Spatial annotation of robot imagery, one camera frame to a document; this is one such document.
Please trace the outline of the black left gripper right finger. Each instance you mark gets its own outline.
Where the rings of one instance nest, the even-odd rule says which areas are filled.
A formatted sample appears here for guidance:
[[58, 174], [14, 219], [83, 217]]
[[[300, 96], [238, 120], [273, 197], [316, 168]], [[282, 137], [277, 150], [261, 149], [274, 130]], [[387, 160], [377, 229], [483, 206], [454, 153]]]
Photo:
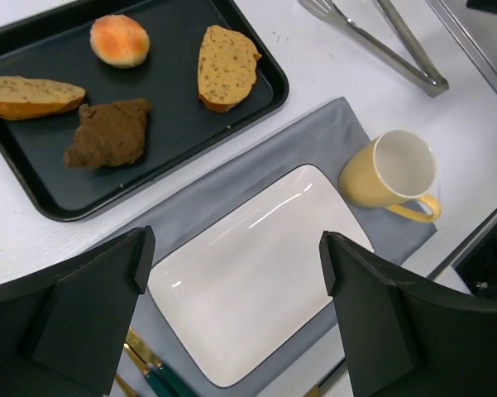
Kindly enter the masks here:
[[319, 252], [356, 396], [497, 396], [497, 302], [395, 265], [338, 232]]

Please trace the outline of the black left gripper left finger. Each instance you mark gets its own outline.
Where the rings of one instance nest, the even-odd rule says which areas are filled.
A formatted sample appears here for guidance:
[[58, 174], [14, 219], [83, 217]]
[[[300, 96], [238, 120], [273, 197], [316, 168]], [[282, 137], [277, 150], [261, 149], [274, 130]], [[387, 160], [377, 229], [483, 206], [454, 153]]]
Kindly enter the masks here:
[[0, 285], [0, 396], [107, 396], [155, 251], [137, 227]]

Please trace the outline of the round orange bread bun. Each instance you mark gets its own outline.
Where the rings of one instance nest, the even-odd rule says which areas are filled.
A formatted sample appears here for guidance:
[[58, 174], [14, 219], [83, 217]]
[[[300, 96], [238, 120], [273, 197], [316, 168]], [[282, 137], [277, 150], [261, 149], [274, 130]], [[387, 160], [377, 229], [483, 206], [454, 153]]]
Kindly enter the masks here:
[[90, 28], [90, 46], [94, 54], [119, 69], [141, 65], [148, 56], [150, 43], [147, 31], [123, 14], [100, 17]]

